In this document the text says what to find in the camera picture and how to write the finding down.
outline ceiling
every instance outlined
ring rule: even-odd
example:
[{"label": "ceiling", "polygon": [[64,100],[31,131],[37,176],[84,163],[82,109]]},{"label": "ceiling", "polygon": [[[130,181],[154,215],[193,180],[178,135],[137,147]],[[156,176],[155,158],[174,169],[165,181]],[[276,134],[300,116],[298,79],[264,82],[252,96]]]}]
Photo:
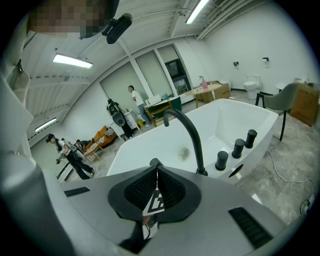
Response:
[{"label": "ceiling", "polygon": [[[198,0],[120,0],[115,18],[123,13],[132,15],[133,23],[121,39],[134,53],[166,39],[199,35],[226,7],[251,1],[209,0],[194,22],[187,25],[186,19]],[[61,123],[90,83],[127,55],[118,42],[107,44],[101,33],[81,40],[31,34],[28,40],[22,64],[30,76],[26,108],[35,117],[27,131],[28,139],[36,136],[36,127],[53,117]],[[56,53],[87,60],[93,66],[86,69],[54,63]]]}]

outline bathtub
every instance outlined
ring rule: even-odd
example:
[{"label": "bathtub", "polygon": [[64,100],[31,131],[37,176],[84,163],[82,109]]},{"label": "bathtub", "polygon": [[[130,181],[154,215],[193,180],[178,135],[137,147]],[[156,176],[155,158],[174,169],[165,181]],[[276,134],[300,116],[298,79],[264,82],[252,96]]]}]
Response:
[{"label": "bathtub", "polygon": [[[248,175],[262,159],[278,117],[270,110],[230,99],[215,100],[186,115],[199,133],[208,176],[231,184]],[[244,147],[241,157],[233,158],[231,153],[236,139],[246,140],[250,129],[257,131],[253,147]],[[226,168],[222,171],[215,167],[219,151],[228,153]],[[158,158],[168,167],[189,172],[197,170],[191,138],[178,119],[171,120],[168,127],[161,125],[125,142],[107,176],[149,166],[153,158]]]}]

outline floor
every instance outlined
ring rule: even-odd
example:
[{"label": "floor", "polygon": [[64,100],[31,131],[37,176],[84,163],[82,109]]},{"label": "floor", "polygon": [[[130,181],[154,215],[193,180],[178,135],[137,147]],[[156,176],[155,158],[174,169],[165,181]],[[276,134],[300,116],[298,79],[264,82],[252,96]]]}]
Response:
[{"label": "floor", "polygon": [[[236,101],[255,104],[256,100],[248,100],[247,94],[242,91],[231,91],[231,96]],[[182,107],[182,112],[187,113],[196,108],[195,101]],[[320,183],[320,131],[314,126],[309,127],[301,121],[291,117],[286,117],[285,131],[282,141],[279,141],[283,115],[276,121],[274,135],[268,150],[271,152],[278,173],[287,180],[303,181],[304,183],[286,183],[281,180],[274,169],[272,159],[266,152],[259,165],[248,176],[240,179],[236,186],[244,190],[250,196],[258,198],[263,205],[277,214],[284,223],[290,224],[300,215],[300,206],[305,199],[309,199],[312,194],[318,191]],[[135,135],[144,133],[153,128],[143,127],[141,131],[136,131]],[[100,161],[92,159],[90,164],[95,169],[94,178],[104,177],[115,158],[124,140],[117,138],[114,143],[107,148],[98,151]],[[74,172],[70,181],[80,180]]]}]

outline bathtub faucet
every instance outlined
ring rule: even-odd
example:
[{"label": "bathtub faucet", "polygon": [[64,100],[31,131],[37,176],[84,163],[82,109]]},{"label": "bathtub faucet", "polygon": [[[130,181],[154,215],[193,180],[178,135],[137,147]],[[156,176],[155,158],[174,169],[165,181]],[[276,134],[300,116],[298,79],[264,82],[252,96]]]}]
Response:
[{"label": "bathtub faucet", "polygon": [[167,109],[163,114],[163,123],[165,127],[169,126],[169,115],[175,116],[183,124],[191,137],[197,165],[196,172],[198,174],[208,176],[208,173],[204,167],[201,140],[196,127],[184,113],[174,108]]}]

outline fluorescent light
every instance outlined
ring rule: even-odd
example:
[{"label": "fluorescent light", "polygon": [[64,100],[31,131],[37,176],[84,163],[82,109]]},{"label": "fluorescent light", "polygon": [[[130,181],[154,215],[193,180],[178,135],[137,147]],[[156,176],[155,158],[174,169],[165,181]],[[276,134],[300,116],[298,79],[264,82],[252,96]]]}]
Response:
[{"label": "fluorescent light", "polygon": [[62,54],[57,54],[54,57],[53,62],[69,64],[69,65],[78,66],[78,67],[82,67],[82,68],[86,68],[86,69],[90,69],[93,65],[90,62],[83,61],[81,59],[69,57],[69,56],[62,55]]},{"label": "fluorescent light", "polygon": [[54,118],[54,119],[51,119],[51,120],[48,121],[48,122],[45,122],[44,124],[42,124],[41,126],[39,126],[38,128],[36,128],[36,129],[34,130],[34,132],[36,133],[37,131],[40,131],[42,128],[50,125],[51,123],[53,123],[53,122],[56,121],[56,120],[57,120],[57,119]]},{"label": "fluorescent light", "polygon": [[195,18],[198,16],[198,14],[201,12],[201,10],[205,7],[206,3],[208,3],[209,0],[200,0],[195,8],[192,10],[190,16],[186,19],[187,24],[191,24],[194,22]]}]

